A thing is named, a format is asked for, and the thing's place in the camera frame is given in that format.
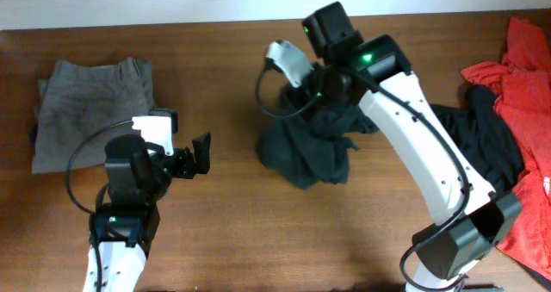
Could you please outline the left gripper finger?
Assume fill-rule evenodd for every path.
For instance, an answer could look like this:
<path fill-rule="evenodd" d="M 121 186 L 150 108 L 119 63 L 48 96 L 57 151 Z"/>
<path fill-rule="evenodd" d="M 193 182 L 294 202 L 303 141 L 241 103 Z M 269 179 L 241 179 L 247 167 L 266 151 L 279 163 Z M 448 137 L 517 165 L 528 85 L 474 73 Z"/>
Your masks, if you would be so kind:
<path fill-rule="evenodd" d="M 178 132 L 178 114 L 175 109 L 151 109 L 149 115 L 170 118 L 171 132 L 173 134 Z"/>
<path fill-rule="evenodd" d="M 210 145 L 212 136 L 210 132 L 204 133 L 192 139 L 195 158 L 195 172 L 197 174 L 208 174 L 210 170 Z"/>

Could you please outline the dark green t-shirt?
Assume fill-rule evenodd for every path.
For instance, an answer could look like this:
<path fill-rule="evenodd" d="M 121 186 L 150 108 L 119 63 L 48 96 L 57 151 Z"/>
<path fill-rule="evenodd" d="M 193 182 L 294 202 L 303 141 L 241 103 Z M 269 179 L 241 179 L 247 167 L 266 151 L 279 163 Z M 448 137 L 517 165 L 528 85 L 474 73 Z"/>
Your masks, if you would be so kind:
<path fill-rule="evenodd" d="M 275 119 L 260 135 L 256 153 L 261 164 L 299 189 L 317 182 L 347 183 L 349 149 L 356 150 L 347 133 L 374 134 L 379 128 L 347 102 Z"/>

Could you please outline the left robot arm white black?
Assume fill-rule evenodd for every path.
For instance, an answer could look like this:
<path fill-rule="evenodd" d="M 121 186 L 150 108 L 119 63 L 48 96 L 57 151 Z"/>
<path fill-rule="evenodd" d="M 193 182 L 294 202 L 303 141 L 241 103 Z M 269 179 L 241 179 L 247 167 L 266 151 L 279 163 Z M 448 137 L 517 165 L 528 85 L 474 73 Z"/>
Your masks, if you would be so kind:
<path fill-rule="evenodd" d="M 154 109 L 131 120 L 132 132 L 105 146 L 107 183 L 89 217 L 86 291 L 134 290 L 160 223 L 157 203 L 175 178 L 192 179 L 210 169 L 211 135 L 175 148 L 177 113 Z"/>

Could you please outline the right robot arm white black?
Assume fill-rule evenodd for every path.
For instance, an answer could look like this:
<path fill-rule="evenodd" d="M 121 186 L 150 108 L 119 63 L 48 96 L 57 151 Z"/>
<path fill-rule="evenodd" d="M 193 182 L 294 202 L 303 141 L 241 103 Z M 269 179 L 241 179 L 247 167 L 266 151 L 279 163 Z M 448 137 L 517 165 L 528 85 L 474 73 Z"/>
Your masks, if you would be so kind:
<path fill-rule="evenodd" d="M 467 273 L 511 230 L 522 205 L 499 194 L 463 156 L 427 103 L 417 75 L 395 40 L 364 40 L 341 3 L 316 10 L 302 23 L 316 67 L 287 40 L 267 55 L 289 83 L 316 83 L 311 106 L 338 100 L 357 106 L 385 135 L 412 175 L 432 224 L 417 232 L 407 256 L 418 267 L 408 291 L 460 291 Z"/>

